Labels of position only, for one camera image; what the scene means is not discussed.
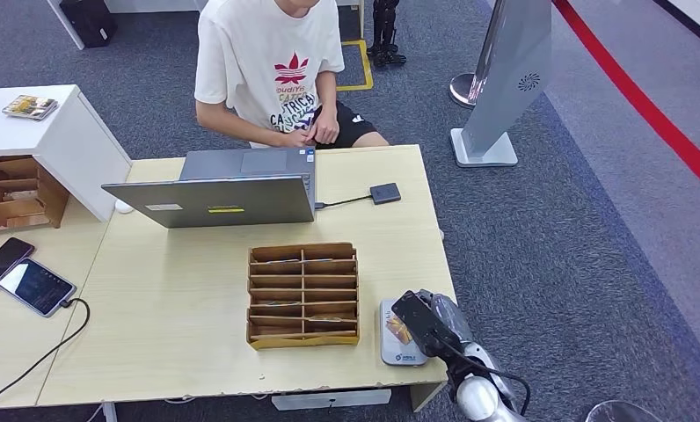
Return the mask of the person's left hand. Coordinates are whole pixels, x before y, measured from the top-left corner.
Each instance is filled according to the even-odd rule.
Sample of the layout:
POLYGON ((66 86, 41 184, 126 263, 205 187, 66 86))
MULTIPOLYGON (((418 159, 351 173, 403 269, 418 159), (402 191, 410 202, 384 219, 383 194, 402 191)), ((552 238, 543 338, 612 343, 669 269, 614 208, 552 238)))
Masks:
POLYGON ((311 128, 311 137, 316 144, 334 144, 339 136, 339 122, 334 106, 323 106, 311 128))

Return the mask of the person's right hand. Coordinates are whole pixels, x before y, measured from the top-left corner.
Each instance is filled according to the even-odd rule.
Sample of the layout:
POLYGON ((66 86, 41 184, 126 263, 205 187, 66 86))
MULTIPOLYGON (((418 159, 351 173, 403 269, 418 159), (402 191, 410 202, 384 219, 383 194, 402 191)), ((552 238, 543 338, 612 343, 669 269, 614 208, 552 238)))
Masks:
POLYGON ((290 133, 279 134, 278 145, 281 148, 303 148, 311 143, 310 133, 297 129, 290 133))

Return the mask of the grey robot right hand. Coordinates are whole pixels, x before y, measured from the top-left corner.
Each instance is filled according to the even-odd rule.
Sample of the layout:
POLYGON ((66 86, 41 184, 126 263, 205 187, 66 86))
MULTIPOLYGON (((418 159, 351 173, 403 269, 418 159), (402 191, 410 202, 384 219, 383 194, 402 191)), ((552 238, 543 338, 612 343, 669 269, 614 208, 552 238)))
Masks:
POLYGON ((427 311, 424 314, 425 333, 436 335, 441 342, 462 352, 474 341, 464 313, 449 296, 421 289, 417 293, 427 311))

